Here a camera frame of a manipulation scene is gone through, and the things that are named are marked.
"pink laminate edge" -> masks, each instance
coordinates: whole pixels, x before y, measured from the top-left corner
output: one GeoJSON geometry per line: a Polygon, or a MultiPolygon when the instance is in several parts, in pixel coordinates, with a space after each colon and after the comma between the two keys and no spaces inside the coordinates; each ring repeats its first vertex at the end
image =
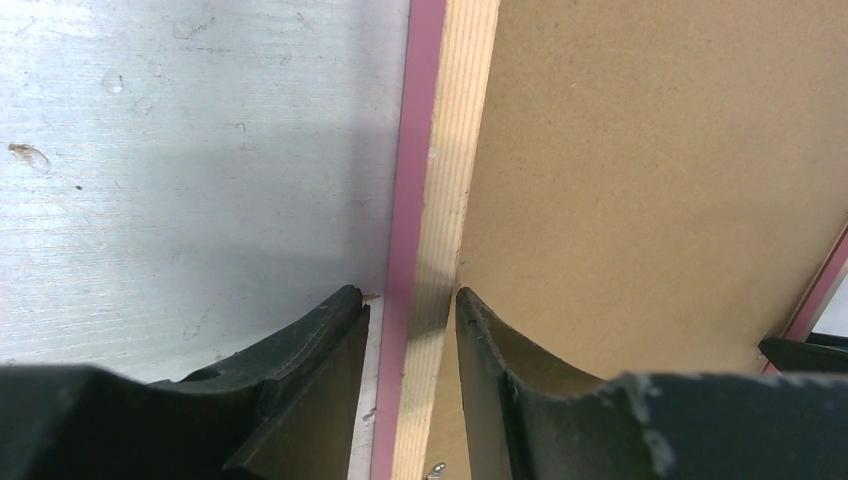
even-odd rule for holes
{"type": "MultiPolygon", "coordinates": [[[[831,251],[830,257],[819,271],[813,286],[807,292],[804,300],[801,301],[801,307],[798,308],[798,312],[789,324],[786,333],[783,334],[783,338],[795,341],[804,341],[807,338],[816,321],[818,321],[816,312],[820,311],[822,303],[828,298],[831,290],[837,286],[835,282],[839,278],[839,272],[845,262],[848,262],[848,228],[843,230],[839,236],[836,247],[831,251]]],[[[765,373],[776,373],[777,369],[769,362],[763,371],[765,373]]]]}
{"type": "Polygon", "coordinates": [[[446,0],[410,1],[371,480],[392,474],[445,5],[446,0]]]}

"brown fiberboard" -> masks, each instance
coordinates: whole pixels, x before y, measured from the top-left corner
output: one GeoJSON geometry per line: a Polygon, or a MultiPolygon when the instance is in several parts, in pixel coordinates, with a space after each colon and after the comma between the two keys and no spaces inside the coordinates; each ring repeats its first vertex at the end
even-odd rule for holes
{"type": "Polygon", "coordinates": [[[839,1],[503,0],[461,283],[595,375],[758,371],[846,222],[846,33],[839,1]]]}

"curved black plastic piece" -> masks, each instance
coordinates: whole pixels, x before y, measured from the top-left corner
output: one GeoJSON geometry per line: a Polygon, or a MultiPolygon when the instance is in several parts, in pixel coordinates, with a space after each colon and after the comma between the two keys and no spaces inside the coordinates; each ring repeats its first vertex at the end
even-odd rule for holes
{"type": "Polygon", "coordinates": [[[474,479],[848,478],[844,376],[604,382],[508,327],[471,290],[456,305],[474,479]]]}
{"type": "Polygon", "coordinates": [[[848,345],[842,337],[814,333],[806,342],[770,337],[759,347],[781,372],[848,373],[848,345]]]}
{"type": "Polygon", "coordinates": [[[344,479],[368,314],[343,287],[180,382],[0,368],[0,477],[344,479]]]}

